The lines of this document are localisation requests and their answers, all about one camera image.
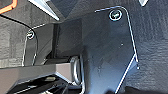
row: cable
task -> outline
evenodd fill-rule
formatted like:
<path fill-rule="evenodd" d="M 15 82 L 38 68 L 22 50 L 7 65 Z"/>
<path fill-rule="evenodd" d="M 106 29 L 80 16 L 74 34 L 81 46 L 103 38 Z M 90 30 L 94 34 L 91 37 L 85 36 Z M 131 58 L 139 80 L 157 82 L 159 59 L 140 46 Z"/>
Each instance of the cable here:
<path fill-rule="evenodd" d="M 28 26 L 27 24 L 25 24 L 25 23 L 23 23 L 23 22 L 20 22 L 20 21 L 18 21 L 18 20 L 9 18 L 9 17 L 4 16 L 4 15 L 2 15 L 2 14 L 0 14 L 0 17 L 5 18 L 5 19 L 8 19 L 8 20 L 11 20 L 11 21 L 14 21 L 14 22 L 19 23 L 19 24 L 21 24 L 21 25 L 23 25 L 23 26 L 26 26 L 27 28 L 29 28 L 31 31 L 34 32 L 35 37 L 36 37 L 36 50 L 35 50 L 35 55 L 34 55 L 34 59 L 33 59 L 33 63 L 32 63 L 32 65 L 34 65 L 35 59 L 36 59 L 36 55 L 37 55 L 37 50 L 38 50 L 38 39 L 37 39 L 37 36 L 36 36 L 35 31 L 34 31 L 30 26 Z"/>
<path fill-rule="evenodd" d="M 3 18 L 5 18 L 5 19 L 8 19 L 8 20 L 17 22 L 17 23 L 19 23 L 19 24 L 22 24 L 22 25 L 26 26 L 27 28 L 31 29 L 31 30 L 34 32 L 34 30 L 33 30 L 30 26 L 26 25 L 26 24 L 23 23 L 23 22 L 20 22 L 20 21 L 18 21 L 18 20 L 12 19 L 12 18 L 9 18 L 9 17 L 4 16 L 4 15 L 2 15 L 2 14 L 0 14 L 0 16 L 3 17 Z"/>

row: floor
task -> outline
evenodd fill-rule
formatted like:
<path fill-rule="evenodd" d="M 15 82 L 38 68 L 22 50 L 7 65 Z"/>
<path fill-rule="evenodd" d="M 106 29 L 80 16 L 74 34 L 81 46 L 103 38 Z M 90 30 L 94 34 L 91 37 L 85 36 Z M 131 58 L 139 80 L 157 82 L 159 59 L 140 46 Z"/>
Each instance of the floor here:
<path fill-rule="evenodd" d="M 96 9 L 124 6 L 130 15 L 139 67 L 127 77 L 124 85 L 142 90 L 168 93 L 168 1 L 149 0 L 141 7 L 138 0 L 55 0 L 54 11 L 61 21 L 72 19 Z M 1 0 L 0 6 L 7 0 Z M 4 13 L 34 27 L 57 22 L 27 0 L 18 0 L 18 6 Z M 21 66 L 25 35 L 28 28 L 0 18 L 0 67 Z"/>

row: black cable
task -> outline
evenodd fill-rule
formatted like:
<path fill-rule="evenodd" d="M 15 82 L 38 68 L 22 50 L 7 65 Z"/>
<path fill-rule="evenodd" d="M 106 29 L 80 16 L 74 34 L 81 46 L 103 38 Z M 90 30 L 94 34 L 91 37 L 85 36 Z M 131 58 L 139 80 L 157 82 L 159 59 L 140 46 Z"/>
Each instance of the black cable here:
<path fill-rule="evenodd" d="M 25 24 L 25 23 L 23 23 L 23 22 L 20 22 L 20 21 L 18 21 L 18 20 L 12 19 L 12 18 L 9 18 L 9 17 L 4 16 L 4 15 L 2 15 L 2 14 L 0 14 L 0 16 L 3 17 L 3 18 L 5 18 L 5 19 L 8 19 L 8 20 L 17 22 L 17 23 L 19 23 L 19 24 L 22 24 L 22 25 L 26 26 L 27 28 L 31 29 L 31 30 L 34 32 L 34 30 L 33 30 L 30 26 L 28 26 L 27 24 Z"/>
<path fill-rule="evenodd" d="M 30 26 L 28 26 L 27 24 L 25 24 L 25 23 L 23 23 L 23 22 L 20 22 L 20 21 L 18 21 L 18 20 L 12 19 L 12 18 L 9 18 L 9 17 L 4 16 L 4 15 L 2 15 L 2 14 L 0 14 L 0 17 L 5 18 L 5 19 L 8 19 L 8 20 L 11 20 L 11 21 L 14 21 L 14 22 L 19 23 L 19 24 L 21 24 L 21 25 L 24 25 L 24 26 L 26 26 L 27 28 L 29 28 L 31 31 L 34 32 L 34 30 L 33 30 Z M 32 64 L 32 65 L 34 65 L 34 63 L 35 63 L 35 59 L 36 59 L 36 55 L 37 55 L 37 50 L 38 50 L 38 39 L 37 39 L 37 36 L 36 36 L 36 33 L 35 33 L 35 32 L 34 32 L 34 34 L 35 34 L 35 37 L 36 37 L 36 50 L 35 50 L 35 57 L 34 57 L 34 60 L 33 60 L 33 64 Z"/>

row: metal bracket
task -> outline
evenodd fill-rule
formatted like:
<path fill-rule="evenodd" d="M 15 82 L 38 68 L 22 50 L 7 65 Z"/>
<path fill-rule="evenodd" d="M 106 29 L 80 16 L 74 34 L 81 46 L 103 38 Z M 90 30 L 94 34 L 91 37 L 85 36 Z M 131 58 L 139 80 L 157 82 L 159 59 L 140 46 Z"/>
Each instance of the metal bracket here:
<path fill-rule="evenodd" d="M 41 10 L 49 14 L 56 20 L 59 20 L 58 16 L 52 11 L 52 9 L 47 5 L 47 1 L 49 0 L 29 0 L 31 3 L 39 7 Z"/>

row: screw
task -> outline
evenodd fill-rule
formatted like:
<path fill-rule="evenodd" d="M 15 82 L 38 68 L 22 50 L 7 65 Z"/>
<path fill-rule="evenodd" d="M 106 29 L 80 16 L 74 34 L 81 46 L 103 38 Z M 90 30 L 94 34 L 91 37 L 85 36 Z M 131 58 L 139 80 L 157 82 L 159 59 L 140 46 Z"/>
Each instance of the screw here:
<path fill-rule="evenodd" d="M 110 12 L 110 15 L 109 15 L 109 17 L 112 21 L 120 20 L 121 16 L 122 16 L 122 12 L 120 10 L 113 10 Z"/>
<path fill-rule="evenodd" d="M 33 38 L 34 38 L 34 32 L 33 32 L 33 31 L 29 31 L 29 32 L 27 33 L 27 38 L 28 38 L 28 39 L 33 39 Z"/>

